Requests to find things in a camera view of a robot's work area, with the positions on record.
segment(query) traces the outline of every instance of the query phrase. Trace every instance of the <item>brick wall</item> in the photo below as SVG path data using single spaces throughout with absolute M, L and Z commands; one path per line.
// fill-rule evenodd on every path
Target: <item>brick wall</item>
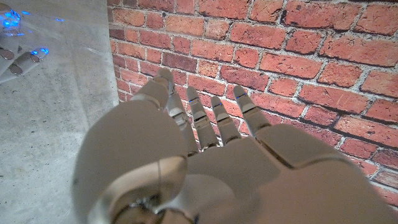
M 121 101 L 167 67 L 185 105 L 191 85 L 215 123 L 220 96 L 248 134 L 242 85 L 272 124 L 346 154 L 397 210 L 398 3 L 108 0 L 108 16 Z

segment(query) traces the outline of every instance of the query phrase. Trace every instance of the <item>robot fingertip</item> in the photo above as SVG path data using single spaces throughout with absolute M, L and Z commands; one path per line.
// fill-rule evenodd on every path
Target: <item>robot fingertip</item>
M 233 92 L 236 99 L 246 94 L 244 88 L 242 88 L 241 86 L 235 86 Z
M 216 106 L 218 106 L 220 104 L 221 104 L 221 100 L 218 98 L 218 96 L 213 96 L 211 98 L 211 107 L 212 108 L 214 108 L 214 107 L 216 107 Z
M 192 100 L 199 98 L 198 93 L 196 91 L 196 89 L 192 86 L 188 86 L 187 88 L 187 97 L 188 97 L 188 101 L 191 102 Z

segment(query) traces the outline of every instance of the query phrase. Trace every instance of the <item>gray floor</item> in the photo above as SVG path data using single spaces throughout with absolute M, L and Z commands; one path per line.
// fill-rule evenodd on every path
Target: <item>gray floor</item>
M 75 156 L 88 127 L 118 103 L 106 1 L 3 3 L 31 13 L 25 44 L 50 54 L 0 84 L 0 223 L 75 223 Z

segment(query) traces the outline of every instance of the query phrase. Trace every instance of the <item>blue led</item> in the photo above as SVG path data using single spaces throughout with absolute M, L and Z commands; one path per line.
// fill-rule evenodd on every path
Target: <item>blue led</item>
M 10 26 L 18 26 L 18 21 L 12 21 L 10 22 Z
M 49 54 L 49 50 L 48 49 L 40 49 L 43 53 L 45 53 L 46 55 Z
M 8 27 L 11 26 L 11 23 L 8 22 L 8 21 L 4 21 L 4 22 L 2 23 L 2 25 L 3 25 L 4 27 L 8 28 Z

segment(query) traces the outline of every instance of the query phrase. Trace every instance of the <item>white robotic hand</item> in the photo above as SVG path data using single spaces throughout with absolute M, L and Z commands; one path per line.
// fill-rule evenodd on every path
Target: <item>white robotic hand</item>
M 46 48 L 21 47 L 25 42 L 21 20 L 20 14 L 0 3 L 0 83 L 25 75 L 49 53 Z
M 252 136 L 242 138 L 215 96 L 219 147 L 196 91 L 188 87 L 197 149 L 172 74 L 159 70 L 130 102 L 88 131 L 72 186 L 80 221 L 396 222 L 341 154 L 292 126 L 271 126 L 240 86 L 234 95 Z

